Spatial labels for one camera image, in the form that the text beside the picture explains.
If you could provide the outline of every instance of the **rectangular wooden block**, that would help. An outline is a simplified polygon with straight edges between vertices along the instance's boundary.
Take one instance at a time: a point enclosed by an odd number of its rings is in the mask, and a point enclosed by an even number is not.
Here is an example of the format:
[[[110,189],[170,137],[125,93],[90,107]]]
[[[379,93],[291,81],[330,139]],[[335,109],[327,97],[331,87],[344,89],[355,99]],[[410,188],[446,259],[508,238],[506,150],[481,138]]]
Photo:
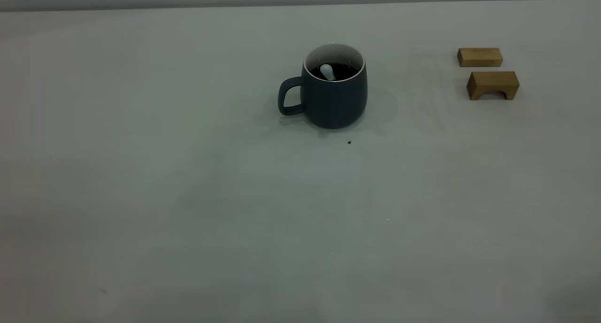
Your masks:
[[[457,59],[462,68],[498,68],[503,63],[498,48],[460,48]]]

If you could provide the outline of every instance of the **mug handle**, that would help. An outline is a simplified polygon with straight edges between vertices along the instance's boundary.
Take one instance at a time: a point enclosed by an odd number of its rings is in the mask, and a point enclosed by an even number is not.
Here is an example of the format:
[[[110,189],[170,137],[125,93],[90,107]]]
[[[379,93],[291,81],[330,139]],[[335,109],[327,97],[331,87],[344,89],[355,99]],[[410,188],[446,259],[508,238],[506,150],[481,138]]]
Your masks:
[[[292,87],[300,86],[305,84],[303,77],[292,77],[285,80],[281,86],[279,86],[279,94],[277,94],[277,107],[279,112],[284,115],[294,115],[303,113],[302,105],[296,105],[291,107],[284,107],[284,99],[286,98],[286,92]]]

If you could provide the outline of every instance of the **mug rim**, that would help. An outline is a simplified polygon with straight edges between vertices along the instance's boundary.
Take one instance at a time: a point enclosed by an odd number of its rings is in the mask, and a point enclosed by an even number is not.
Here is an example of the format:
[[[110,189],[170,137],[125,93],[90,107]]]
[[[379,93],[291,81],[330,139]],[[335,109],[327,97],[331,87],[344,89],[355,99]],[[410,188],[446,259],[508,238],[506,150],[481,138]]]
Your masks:
[[[324,47],[324,46],[330,46],[330,45],[340,45],[340,46],[345,46],[348,47],[350,49],[353,49],[355,52],[357,52],[357,54],[359,54],[359,56],[361,56],[361,69],[352,77],[347,77],[346,79],[343,80],[334,80],[334,81],[329,81],[329,80],[324,80],[321,79],[319,77],[316,77],[313,75],[313,73],[311,73],[311,71],[309,71],[309,69],[307,68],[307,59],[309,58],[309,55],[311,53],[313,53],[313,51],[315,51],[316,49],[319,49],[320,47]],[[305,69],[305,71],[307,71],[307,73],[309,73],[310,76],[312,76],[314,79],[317,79],[319,81],[324,81],[324,83],[343,83],[344,81],[349,81],[351,79],[354,79],[355,77],[357,77],[359,74],[361,74],[361,72],[363,71],[363,69],[365,69],[365,58],[363,58],[363,54],[361,54],[361,52],[358,51],[358,49],[352,47],[351,45],[346,45],[346,44],[341,44],[341,43],[329,43],[329,44],[323,44],[323,45],[319,45],[318,47],[315,47],[314,49],[312,49],[311,51],[309,51],[309,54],[307,54],[307,56],[305,56],[305,60],[303,61],[303,68]]]

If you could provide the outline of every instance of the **wooden block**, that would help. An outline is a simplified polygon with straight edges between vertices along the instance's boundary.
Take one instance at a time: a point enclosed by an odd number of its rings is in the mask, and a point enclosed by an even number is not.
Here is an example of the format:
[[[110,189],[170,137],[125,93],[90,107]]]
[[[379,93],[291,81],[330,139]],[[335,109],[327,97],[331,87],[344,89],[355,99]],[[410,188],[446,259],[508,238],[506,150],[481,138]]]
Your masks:
[[[457,59],[462,68],[498,68],[503,63],[498,48],[460,48]]]
[[[501,91],[505,100],[513,100],[520,82],[514,71],[473,71],[468,81],[470,100],[478,100],[486,92]]]

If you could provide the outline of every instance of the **tabletop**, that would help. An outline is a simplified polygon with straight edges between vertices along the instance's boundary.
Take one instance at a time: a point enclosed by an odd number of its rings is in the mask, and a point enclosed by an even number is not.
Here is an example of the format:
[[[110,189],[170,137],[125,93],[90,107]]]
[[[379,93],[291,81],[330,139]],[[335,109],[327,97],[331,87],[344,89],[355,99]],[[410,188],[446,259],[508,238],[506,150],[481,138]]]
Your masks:
[[[599,319],[599,17],[601,0],[1,13],[0,320]],[[277,109],[330,42],[369,69],[340,130]],[[460,68],[460,47],[504,62]],[[475,70],[515,71],[515,100],[470,101]]]

